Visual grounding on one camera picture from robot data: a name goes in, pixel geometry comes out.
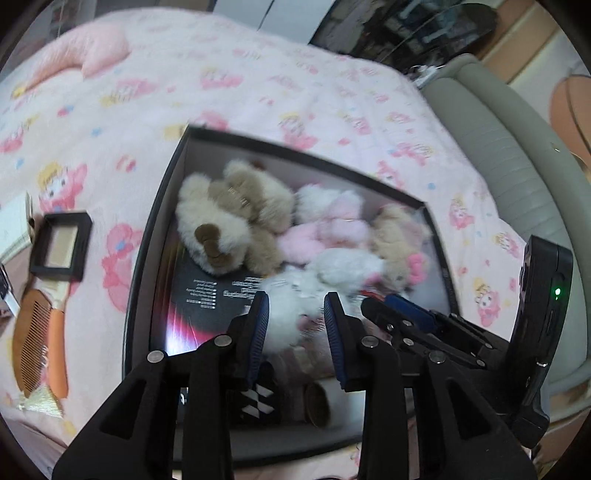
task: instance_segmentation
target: pink bedsheet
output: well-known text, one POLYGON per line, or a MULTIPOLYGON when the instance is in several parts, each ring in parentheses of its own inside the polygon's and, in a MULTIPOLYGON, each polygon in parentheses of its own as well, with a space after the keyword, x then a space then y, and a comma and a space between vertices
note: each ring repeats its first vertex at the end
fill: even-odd
POLYGON ((36 57, 0 84, 0 205, 28 190, 37 213, 87 210, 86 276, 66 311, 64 417, 16 408, 14 320, 0 336, 0 411, 67 445, 121 381, 129 285, 162 175, 188 123, 328 158, 425 200, 464 316, 509 338, 523 241, 419 91, 402 75, 209 14, 138 9, 132 53, 102 74, 67 70, 26 95, 36 57))

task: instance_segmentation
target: metal screw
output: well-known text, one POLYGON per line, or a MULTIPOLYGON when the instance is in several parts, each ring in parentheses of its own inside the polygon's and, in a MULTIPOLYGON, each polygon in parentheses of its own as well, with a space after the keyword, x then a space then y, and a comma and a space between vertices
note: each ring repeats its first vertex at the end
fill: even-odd
POLYGON ((162 361, 164 354, 160 350, 153 350, 148 354, 148 362, 151 364, 157 364, 162 361))
POLYGON ((365 336, 361 339, 361 345, 366 346, 367 348, 377 347, 378 344, 379 340, 371 335, 365 336))
POLYGON ((219 335, 216 337, 213 343, 215 343, 217 346, 228 346, 230 343, 232 343, 232 338, 230 338, 228 335, 219 335))
POLYGON ((442 364, 446 358, 445 353, 440 350, 434 350, 429 353, 429 360, 434 364, 442 364))

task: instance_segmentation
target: orange handle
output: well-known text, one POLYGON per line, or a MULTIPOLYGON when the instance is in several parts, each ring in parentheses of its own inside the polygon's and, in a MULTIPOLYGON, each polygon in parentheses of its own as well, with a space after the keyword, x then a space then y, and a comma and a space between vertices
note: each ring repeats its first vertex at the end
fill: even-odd
POLYGON ((64 312, 53 309, 47 329, 47 372, 49 388, 57 398, 68 396, 66 346, 64 342, 64 312))

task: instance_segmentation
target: pink stuffed animal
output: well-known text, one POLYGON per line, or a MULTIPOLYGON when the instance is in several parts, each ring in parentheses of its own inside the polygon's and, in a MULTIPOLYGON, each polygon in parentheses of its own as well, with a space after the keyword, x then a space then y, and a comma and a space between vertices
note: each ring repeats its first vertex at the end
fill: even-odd
POLYGON ((327 248, 367 249, 369 225, 359 219, 363 200, 355 192, 306 185, 297 199, 295 217, 314 221, 293 226, 278 238, 285 261, 306 265, 327 248))

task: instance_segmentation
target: white stuffed animal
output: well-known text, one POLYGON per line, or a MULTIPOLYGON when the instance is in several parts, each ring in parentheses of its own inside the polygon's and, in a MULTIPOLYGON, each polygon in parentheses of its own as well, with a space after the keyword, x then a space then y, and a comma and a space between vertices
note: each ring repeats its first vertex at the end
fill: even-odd
MULTIPOLYGON (((260 286, 269 295, 269 323, 263 353, 278 353, 301 338, 302 318, 323 316, 324 297, 334 287, 322 283, 311 270, 287 267, 283 273, 265 279, 260 286)), ((345 313, 351 312, 346 295, 339 293, 345 313)))
POLYGON ((359 292, 364 286, 382 279, 385 261, 359 248, 329 248, 315 257, 306 270, 318 280, 345 295, 359 292))

